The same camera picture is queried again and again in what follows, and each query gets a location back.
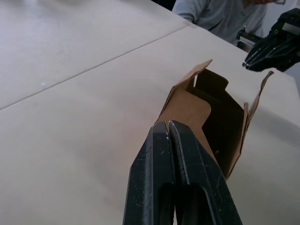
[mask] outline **cardboard box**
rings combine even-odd
[[[228,178],[240,156],[261,92],[273,72],[263,80],[249,110],[248,103],[242,108],[226,92],[225,78],[206,69],[211,61],[196,66],[172,87],[157,122],[176,120],[188,125]]]

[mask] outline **person's arm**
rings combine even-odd
[[[195,23],[210,0],[176,0],[172,12]]]

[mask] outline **brown cardboard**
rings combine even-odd
[[[190,126],[228,178],[240,156],[262,90],[273,72],[264,78],[248,110],[248,103],[242,108],[225,91],[228,85],[225,78],[206,69],[211,61],[194,67],[172,87],[157,122],[176,120]]]

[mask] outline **person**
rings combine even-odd
[[[236,45],[236,35],[246,31],[263,36],[267,3],[276,0],[176,0],[173,12]]]

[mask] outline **gray sweater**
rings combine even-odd
[[[173,12],[209,30],[218,37],[236,44],[239,30],[262,36],[266,5],[249,4],[243,0],[176,0]]]

